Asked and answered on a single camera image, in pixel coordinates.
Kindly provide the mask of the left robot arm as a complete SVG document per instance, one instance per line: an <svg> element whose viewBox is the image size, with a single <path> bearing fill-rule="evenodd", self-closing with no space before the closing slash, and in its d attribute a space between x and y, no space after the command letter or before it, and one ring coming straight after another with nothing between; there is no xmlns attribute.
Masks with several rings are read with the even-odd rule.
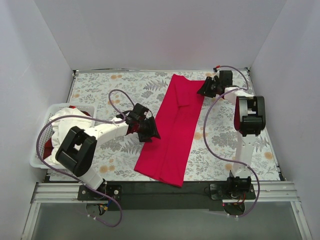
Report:
<svg viewBox="0 0 320 240"><path fill-rule="evenodd" d="M160 139L154 116L147 117L150 110L137 103L132 110L119 113L106 123L87 129L73 126L60 144L55 159L81 182L89 186L89 194L95 200L106 196L105 180L93 169L96 147L110 140L137 133L141 143L152 138Z"/></svg>

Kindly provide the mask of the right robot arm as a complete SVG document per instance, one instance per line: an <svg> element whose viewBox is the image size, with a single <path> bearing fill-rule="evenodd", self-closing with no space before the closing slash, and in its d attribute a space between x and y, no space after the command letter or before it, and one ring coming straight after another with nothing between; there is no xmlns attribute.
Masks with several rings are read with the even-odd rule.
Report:
<svg viewBox="0 0 320 240"><path fill-rule="evenodd" d="M223 98L235 106L233 119L237 133L235 160L222 158L215 153L213 155L232 163L223 192L230 198L237 199L251 191L254 143L266 126L265 99L263 96L247 93L249 82L243 73L240 75L244 78L245 88L234 84L231 70L221 70L221 66L218 65L213 71L214 75L206 78L197 94L203 97L215 97L216 100Z"/></svg>

